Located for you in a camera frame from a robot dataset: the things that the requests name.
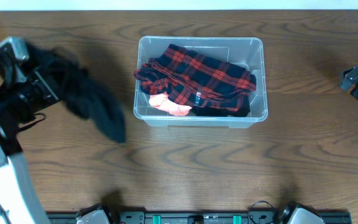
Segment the black taped garment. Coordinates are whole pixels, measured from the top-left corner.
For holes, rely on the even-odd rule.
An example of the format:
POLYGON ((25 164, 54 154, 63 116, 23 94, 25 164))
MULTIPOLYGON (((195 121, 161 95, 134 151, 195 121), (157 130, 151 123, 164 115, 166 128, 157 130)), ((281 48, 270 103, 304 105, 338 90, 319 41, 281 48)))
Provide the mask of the black taped garment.
POLYGON ((226 109, 217 109, 217 108, 192 108, 191 113, 195 116, 208 116, 208 117, 247 117, 250 113, 250 103, 249 97, 246 96, 242 102, 242 106, 237 111, 229 111, 226 109))

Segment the red plaid flannel shirt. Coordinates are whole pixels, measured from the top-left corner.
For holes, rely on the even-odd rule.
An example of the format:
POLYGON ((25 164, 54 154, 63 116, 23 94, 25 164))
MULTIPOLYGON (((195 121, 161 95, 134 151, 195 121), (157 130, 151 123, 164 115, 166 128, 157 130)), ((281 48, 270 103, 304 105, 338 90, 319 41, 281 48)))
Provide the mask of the red plaid flannel shirt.
POLYGON ((256 77, 244 67, 175 44, 134 72, 140 90, 166 93, 178 105, 236 112, 256 91, 256 77))

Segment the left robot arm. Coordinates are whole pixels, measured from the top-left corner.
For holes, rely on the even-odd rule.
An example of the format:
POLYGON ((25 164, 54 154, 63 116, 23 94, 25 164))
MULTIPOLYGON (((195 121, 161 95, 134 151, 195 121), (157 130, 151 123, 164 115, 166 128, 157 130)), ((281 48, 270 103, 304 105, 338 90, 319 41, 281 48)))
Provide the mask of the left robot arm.
POLYGON ((17 135, 37 124, 43 109, 62 102, 92 119, 116 142, 125 140, 124 116, 114 95, 84 70, 9 70, 0 86, 0 223, 49 223, 30 179, 17 135))

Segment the large black garment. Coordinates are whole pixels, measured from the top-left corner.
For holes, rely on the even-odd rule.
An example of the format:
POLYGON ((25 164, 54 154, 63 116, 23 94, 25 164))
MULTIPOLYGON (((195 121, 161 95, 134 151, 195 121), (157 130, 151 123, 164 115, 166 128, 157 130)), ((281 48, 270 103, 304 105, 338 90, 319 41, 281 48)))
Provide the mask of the large black garment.
POLYGON ((46 69, 58 83, 57 95, 66 108, 82 119, 91 119, 109 139, 126 141, 124 113, 119 100, 106 85, 90 77, 77 57, 62 47, 41 49, 26 43, 30 61, 46 69))

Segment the pink garment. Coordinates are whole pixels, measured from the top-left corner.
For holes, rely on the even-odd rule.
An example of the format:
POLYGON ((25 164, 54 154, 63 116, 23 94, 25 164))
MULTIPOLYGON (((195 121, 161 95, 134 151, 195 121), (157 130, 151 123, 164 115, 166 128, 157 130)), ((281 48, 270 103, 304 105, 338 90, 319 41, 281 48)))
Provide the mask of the pink garment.
POLYGON ((186 116, 192 109, 187 105, 179 105, 168 99, 166 93, 150 95, 149 104, 151 107, 169 113, 173 116, 186 116))

